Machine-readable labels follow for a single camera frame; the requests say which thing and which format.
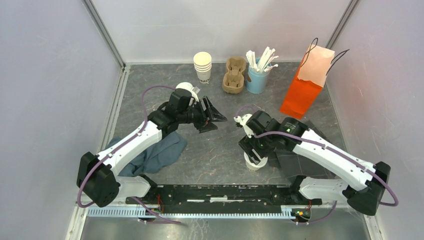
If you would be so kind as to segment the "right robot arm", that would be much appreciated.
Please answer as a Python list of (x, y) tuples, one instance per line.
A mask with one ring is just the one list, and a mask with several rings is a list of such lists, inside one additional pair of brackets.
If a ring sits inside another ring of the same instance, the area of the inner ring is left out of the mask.
[(380, 161), (368, 162), (336, 147), (301, 121), (286, 117), (282, 122), (263, 111), (234, 117), (245, 136), (239, 141), (247, 159), (253, 164), (267, 159), (276, 151), (303, 156), (335, 174), (337, 179), (319, 179), (298, 175), (289, 189), (295, 204), (322, 199), (346, 202), (354, 210), (374, 216), (383, 205), (391, 166)]

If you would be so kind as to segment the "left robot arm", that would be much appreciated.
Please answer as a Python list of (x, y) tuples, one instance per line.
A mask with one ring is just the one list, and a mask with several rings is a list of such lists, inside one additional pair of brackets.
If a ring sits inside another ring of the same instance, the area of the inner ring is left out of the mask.
[(82, 194), (100, 208), (116, 198), (139, 197), (145, 204), (153, 203), (157, 190), (144, 177), (120, 176), (124, 167), (181, 124), (193, 124), (200, 133), (205, 133), (217, 130), (216, 122), (227, 120), (207, 96), (200, 100), (191, 96), (171, 96), (151, 112), (139, 128), (118, 143), (99, 153), (87, 152), (81, 157), (76, 181), (78, 206), (90, 206), (90, 203), (82, 203)]

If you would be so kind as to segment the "orange paper bag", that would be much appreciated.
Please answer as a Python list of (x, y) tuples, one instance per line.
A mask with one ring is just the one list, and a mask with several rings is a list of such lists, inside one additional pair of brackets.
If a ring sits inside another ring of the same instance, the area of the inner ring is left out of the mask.
[(314, 38), (308, 46), (279, 111), (301, 119), (325, 86), (328, 73), (349, 50), (335, 51), (318, 45)]

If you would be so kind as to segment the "stack of white lids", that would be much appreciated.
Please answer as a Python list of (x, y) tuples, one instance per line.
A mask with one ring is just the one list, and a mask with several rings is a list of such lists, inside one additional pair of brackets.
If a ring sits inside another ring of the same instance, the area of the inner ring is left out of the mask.
[(190, 82), (181, 82), (175, 88), (189, 91), (191, 93), (191, 96), (194, 97), (194, 100), (191, 103), (199, 102), (199, 97), (198, 97), (198, 93), (200, 92), (199, 87), (193, 86)]

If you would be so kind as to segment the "lidded white coffee cup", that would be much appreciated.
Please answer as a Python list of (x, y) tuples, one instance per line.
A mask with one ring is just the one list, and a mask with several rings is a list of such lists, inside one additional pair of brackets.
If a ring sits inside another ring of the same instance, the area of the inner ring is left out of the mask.
[(250, 157), (246, 152), (243, 153), (243, 157), (245, 160), (245, 165), (250, 171), (258, 171), (263, 168), (267, 162), (268, 157), (260, 158), (259, 162), (255, 162), (252, 157)]

